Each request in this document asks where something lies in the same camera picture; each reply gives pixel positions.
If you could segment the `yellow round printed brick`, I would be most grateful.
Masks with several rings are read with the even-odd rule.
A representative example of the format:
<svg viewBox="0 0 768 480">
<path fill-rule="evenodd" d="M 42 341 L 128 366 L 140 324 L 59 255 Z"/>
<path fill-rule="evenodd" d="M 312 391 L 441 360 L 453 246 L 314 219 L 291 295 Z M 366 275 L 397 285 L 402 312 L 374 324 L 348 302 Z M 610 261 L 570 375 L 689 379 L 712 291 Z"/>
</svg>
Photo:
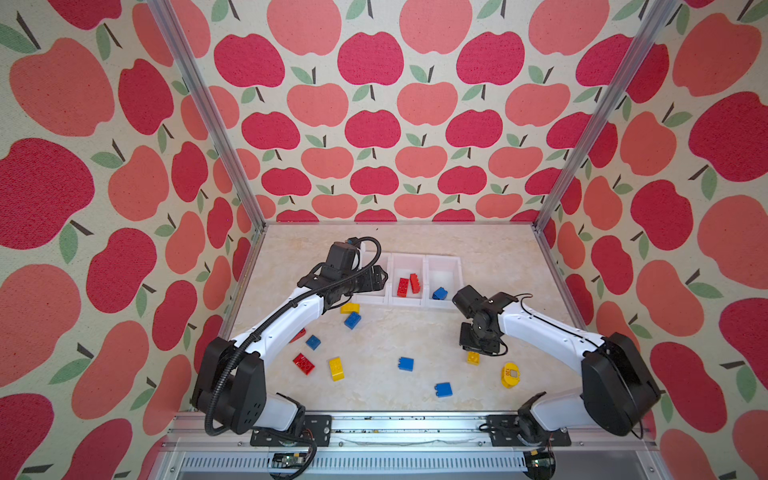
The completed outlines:
<svg viewBox="0 0 768 480">
<path fill-rule="evenodd" d="M 511 389 L 517 386 L 520 382 L 519 367 L 512 362 L 505 363 L 501 371 L 501 383 L 507 388 Z"/>
</svg>

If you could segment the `red long brick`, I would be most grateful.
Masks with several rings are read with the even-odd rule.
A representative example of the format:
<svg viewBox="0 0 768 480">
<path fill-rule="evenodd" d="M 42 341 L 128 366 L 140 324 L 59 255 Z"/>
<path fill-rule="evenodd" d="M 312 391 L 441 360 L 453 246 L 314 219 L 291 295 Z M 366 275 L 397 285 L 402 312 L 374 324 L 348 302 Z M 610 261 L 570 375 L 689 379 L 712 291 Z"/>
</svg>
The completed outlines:
<svg viewBox="0 0 768 480">
<path fill-rule="evenodd" d="M 412 273 L 409 276 L 409 284 L 410 284 L 411 292 L 413 294 L 419 294 L 421 292 L 420 279 L 416 273 Z"/>
</svg>

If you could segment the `red brick under left arm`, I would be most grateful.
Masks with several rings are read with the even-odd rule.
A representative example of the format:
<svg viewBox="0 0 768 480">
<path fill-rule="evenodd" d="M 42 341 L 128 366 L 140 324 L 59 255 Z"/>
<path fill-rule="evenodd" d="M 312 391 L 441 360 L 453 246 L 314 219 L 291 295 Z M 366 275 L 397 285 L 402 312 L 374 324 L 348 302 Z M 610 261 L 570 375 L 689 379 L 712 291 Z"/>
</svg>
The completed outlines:
<svg viewBox="0 0 768 480">
<path fill-rule="evenodd" d="M 306 335 L 307 331 L 306 328 L 301 329 L 291 340 L 289 343 L 296 342 L 300 338 L 304 337 Z"/>
</svg>

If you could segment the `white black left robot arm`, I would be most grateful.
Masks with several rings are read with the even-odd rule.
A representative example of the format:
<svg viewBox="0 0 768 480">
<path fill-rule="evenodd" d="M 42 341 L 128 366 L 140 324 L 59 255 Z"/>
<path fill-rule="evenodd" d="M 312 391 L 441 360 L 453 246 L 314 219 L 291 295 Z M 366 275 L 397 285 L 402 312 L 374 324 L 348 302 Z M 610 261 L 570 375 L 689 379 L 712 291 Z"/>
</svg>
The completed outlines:
<svg viewBox="0 0 768 480">
<path fill-rule="evenodd" d="M 286 395 L 268 392 L 267 367 L 302 329 L 343 297 L 381 291 L 387 280 L 379 265 L 330 277 L 313 271 L 259 324 L 231 340 L 212 340 L 204 351 L 191 398 L 191 405 L 205 415 L 206 433 L 244 434 L 256 428 L 296 436 L 305 407 Z"/>
</svg>

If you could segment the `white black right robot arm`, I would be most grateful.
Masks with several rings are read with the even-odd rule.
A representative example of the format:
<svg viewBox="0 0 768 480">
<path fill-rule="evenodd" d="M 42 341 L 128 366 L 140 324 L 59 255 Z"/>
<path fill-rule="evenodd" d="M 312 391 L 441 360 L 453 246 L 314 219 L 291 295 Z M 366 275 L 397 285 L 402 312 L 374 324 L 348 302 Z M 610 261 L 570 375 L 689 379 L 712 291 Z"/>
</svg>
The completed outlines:
<svg viewBox="0 0 768 480">
<path fill-rule="evenodd" d="M 502 356 L 512 337 L 576 372 L 578 388 L 541 392 L 517 409 L 512 430 L 526 445 L 544 443 L 563 428 L 597 426 L 626 436 L 661 399 L 661 390 L 635 343 L 626 335 L 602 336 L 548 317 L 525 304 L 525 295 L 491 297 L 467 285 L 452 297 L 466 318 L 459 344 L 480 355 Z"/>
</svg>

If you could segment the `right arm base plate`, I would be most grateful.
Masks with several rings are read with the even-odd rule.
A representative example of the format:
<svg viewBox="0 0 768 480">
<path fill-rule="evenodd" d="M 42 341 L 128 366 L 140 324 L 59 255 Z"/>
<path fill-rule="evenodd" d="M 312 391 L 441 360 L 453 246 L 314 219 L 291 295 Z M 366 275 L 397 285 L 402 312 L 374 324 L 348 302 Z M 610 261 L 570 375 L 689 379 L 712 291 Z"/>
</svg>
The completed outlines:
<svg viewBox="0 0 768 480">
<path fill-rule="evenodd" d="M 486 433 L 494 447 L 568 447 L 572 445 L 567 432 L 546 431 L 527 415 L 489 415 L 478 430 Z"/>
</svg>

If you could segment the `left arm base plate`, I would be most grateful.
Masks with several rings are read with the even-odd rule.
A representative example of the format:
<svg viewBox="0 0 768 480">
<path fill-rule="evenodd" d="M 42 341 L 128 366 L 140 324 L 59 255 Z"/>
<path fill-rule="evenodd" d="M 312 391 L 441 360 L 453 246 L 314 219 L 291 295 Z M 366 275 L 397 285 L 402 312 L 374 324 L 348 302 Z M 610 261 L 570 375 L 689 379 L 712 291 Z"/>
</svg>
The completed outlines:
<svg viewBox="0 0 768 480">
<path fill-rule="evenodd" d="M 250 445 L 254 447 L 304 447 L 313 441 L 318 447 L 328 447 L 332 433 L 331 415 L 304 415 L 296 426 L 287 431 L 255 428 Z"/>
</svg>

